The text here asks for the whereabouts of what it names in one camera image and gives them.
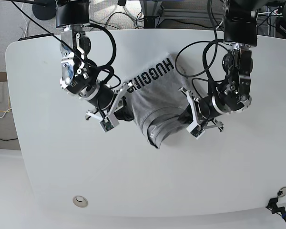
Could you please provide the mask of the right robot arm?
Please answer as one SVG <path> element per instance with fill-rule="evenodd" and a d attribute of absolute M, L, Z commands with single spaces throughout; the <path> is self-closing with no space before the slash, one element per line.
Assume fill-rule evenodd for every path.
<path fill-rule="evenodd" d="M 87 0 L 56 1 L 56 27 L 63 29 L 59 39 L 62 55 L 61 88 L 94 106 L 95 110 L 88 117 L 99 113 L 101 120 L 106 123 L 112 120 L 130 122 L 134 116 L 124 94 L 131 85 L 121 80 L 116 86 L 108 84 L 116 76 L 112 67 L 117 54 L 115 39 L 105 27 L 90 23 L 89 7 Z M 112 55 L 106 64 L 98 66 L 88 58 L 91 40 L 83 30 L 84 26 L 97 28 L 108 36 Z"/>

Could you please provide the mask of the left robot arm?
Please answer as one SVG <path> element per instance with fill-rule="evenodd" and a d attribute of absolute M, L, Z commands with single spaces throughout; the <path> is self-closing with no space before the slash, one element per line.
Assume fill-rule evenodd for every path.
<path fill-rule="evenodd" d="M 225 0 L 224 10 L 224 37 L 220 39 L 216 35 L 214 40 L 206 41 L 202 54 L 207 95 L 191 95 L 187 91 L 189 105 L 178 118 L 180 123 L 189 125 L 193 135 L 202 133 L 209 122 L 222 131 L 222 124 L 215 119 L 224 114 L 242 112 L 252 101 L 250 74 L 253 60 L 250 49 L 257 45 L 257 11 L 243 8 L 236 0 Z M 213 63 L 207 61 L 207 53 L 211 47 L 217 51 L 224 45 L 230 46 L 222 60 L 225 77 L 216 81 L 209 70 Z"/>

